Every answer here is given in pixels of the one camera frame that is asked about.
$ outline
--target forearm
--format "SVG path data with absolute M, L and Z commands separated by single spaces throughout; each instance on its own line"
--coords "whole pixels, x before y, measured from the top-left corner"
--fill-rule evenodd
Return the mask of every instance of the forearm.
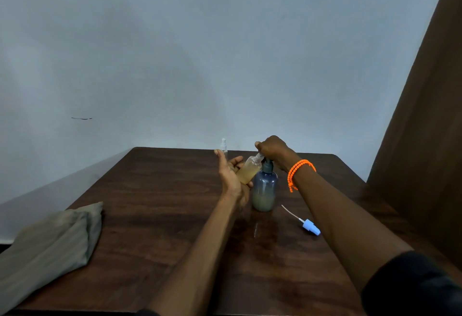
M 161 316 L 204 315 L 218 264 L 236 219 L 236 199 L 223 195 L 194 245 L 178 263 L 148 308 Z
M 289 156 L 287 167 L 300 158 Z M 325 240 L 337 255 L 356 289 L 361 291 L 387 261 L 412 250 L 366 210 L 304 165 L 293 180 Z

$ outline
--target hand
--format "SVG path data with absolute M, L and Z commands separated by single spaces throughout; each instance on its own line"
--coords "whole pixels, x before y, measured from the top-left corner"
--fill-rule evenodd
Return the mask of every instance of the hand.
M 283 140 L 274 135 L 263 142 L 255 142 L 255 147 L 285 172 L 288 172 L 301 159 L 294 150 L 287 147 Z
M 244 165 L 244 157 L 235 157 L 227 162 L 221 150 L 216 149 L 214 152 L 218 157 L 218 173 L 223 185 L 222 197 L 233 198 L 236 200 L 237 208 L 242 210 L 249 201 L 250 189 L 253 186 L 251 182 L 243 185 L 236 176 L 237 171 Z

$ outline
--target black sleeve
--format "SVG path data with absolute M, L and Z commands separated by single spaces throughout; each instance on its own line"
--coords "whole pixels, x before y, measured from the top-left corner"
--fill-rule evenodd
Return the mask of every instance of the black sleeve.
M 149 310 L 149 309 L 141 309 L 137 313 L 135 313 L 135 316 L 160 316 L 158 313 L 155 311 Z
M 414 251 L 382 266 L 364 287 L 361 299 L 369 316 L 462 315 L 462 289 Z

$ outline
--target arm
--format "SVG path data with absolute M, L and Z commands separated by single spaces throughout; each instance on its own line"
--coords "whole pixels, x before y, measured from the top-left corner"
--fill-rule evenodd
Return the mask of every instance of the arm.
M 301 160 L 277 136 L 257 142 L 256 147 L 285 171 L 289 171 Z M 385 263 L 403 252 L 413 250 L 311 167 L 300 167 L 293 180 L 324 239 L 337 255 L 358 292 Z
M 249 199 L 249 187 L 241 185 L 235 174 L 243 157 L 227 163 L 221 151 L 215 154 L 223 192 L 191 249 L 148 303 L 147 308 L 161 316 L 205 314 L 231 228 Z

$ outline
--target yellow liquid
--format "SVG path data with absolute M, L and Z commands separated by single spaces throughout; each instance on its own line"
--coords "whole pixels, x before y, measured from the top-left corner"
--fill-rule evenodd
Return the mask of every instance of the yellow liquid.
M 236 173 L 237 178 L 244 185 L 248 184 L 256 173 L 260 171 L 262 164 L 253 164 L 252 162 L 246 162 L 244 166 Z

